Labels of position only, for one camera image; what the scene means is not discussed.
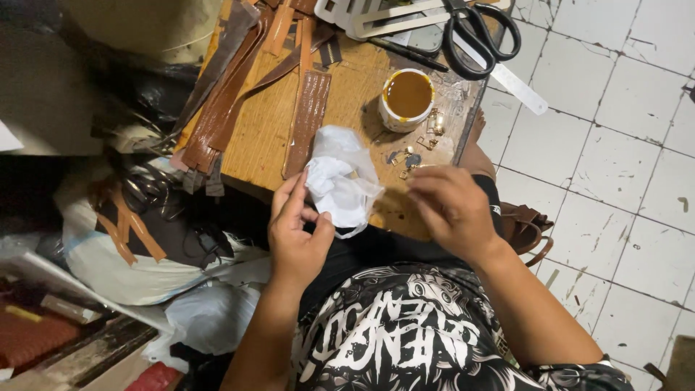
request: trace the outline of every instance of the scissors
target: scissors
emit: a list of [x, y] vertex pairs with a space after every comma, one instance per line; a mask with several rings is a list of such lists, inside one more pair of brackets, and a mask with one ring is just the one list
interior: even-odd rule
[[[443, 0], [443, 2], [444, 8], [451, 15], [444, 28], [444, 57], [449, 62], [451, 69], [459, 76], [472, 81], [484, 79], [492, 72], [497, 63], [511, 60], [519, 53], [519, 49], [521, 49], [521, 34], [516, 23], [504, 11], [485, 3], [475, 3], [470, 6], [465, 0]], [[464, 26], [464, 18], [459, 15], [460, 13], [465, 14], [465, 19], [471, 24], [473, 31], [468, 30]], [[482, 15], [492, 17], [509, 29], [514, 41], [514, 47], [511, 52], [502, 53], [497, 49], [495, 42], [493, 42], [490, 36], [490, 30], [488, 30], [485, 21], [482, 19]], [[464, 58], [456, 50], [456, 44], [454, 43], [455, 33], [459, 34], [463, 41], [480, 54], [487, 63], [485, 69], [476, 70], [466, 64]]]

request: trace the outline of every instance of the wooden table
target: wooden table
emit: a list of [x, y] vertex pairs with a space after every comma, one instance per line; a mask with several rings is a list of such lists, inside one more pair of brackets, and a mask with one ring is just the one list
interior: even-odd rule
[[[229, 14], [230, 3], [231, 0], [224, 1], [220, 15]], [[495, 22], [489, 19], [487, 22], [499, 42], [501, 29]], [[219, 29], [218, 26], [213, 34], [206, 61], [216, 49]], [[467, 81], [453, 72], [435, 72], [370, 43], [351, 40], [342, 31], [338, 33], [338, 41], [343, 57], [340, 63], [324, 68], [318, 51], [314, 53], [314, 68], [332, 74], [323, 125], [356, 130], [370, 149], [379, 182], [386, 191], [375, 202], [369, 223], [409, 237], [429, 239], [415, 205], [405, 194], [405, 181], [398, 177], [405, 165], [393, 166], [388, 163], [389, 157], [412, 146], [422, 156], [422, 164], [456, 165], [473, 123], [474, 115], [469, 113], [474, 113], [480, 105], [487, 81]], [[294, 48], [292, 35], [284, 46], [279, 57], [261, 51], [242, 90], [253, 86], [290, 53]], [[443, 54], [438, 61], [445, 63]], [[439, 137], [439, 144], [432, 151], [416, 142], [420, 136], [433, 137], [425, 134], [425, 124], [411, 133], [396, 134], [386, 130], [377, 112], [377, 98], [384, 82], [396, 70], [406, 67], [420, 69], [430, 76], [436, 89], [434, 107], [445, 113], [445, 134]], [[269, 191], [283, 182], [281, 169], [298, 82], [295, 71], [246, 100], [224, 153], [222, 174], [228, 176], [225, 182], [234, 185], [240, 180]], [[196, 120], [197, 116], [184, 129], [179, 146], [185, 145]]]

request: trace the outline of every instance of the paper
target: paper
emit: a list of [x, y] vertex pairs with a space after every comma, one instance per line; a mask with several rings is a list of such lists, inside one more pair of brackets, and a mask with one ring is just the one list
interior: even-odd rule
[[330, 212], [333, 225], [354, 228], [347, 239], [367, 227], [374, 201], [384, 190], [374, 163], [357, 134], [345, 127], [328, 125], [316, 132], [306, 187], [319, 213]]
[[17, 140], [17, 137], [0, 121], [0, 152], [20, 150], [24, 145]]

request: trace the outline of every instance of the right hand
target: right hand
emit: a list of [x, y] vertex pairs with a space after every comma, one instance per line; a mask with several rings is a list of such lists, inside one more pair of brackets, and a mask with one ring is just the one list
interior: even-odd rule
[[504, 242], [495, 232], [487, 195], [465, 168], [415, 169], [408, 196], [440, 246], [471, 265], [490, 258]]

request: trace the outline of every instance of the white tiled floor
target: white tiled floor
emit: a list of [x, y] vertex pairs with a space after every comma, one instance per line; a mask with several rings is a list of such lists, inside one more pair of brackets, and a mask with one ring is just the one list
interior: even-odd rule
[[647, 362], [666, 371], [676, 335], [695, 335], [695, 2], [667, 3], [516, 0], [507, 65], [550, 109], [494, 81], [482, 103], [500, 198], [556, 222], [532, 270], [558, 271], [550, 291], [637, 391], [661, 386]]

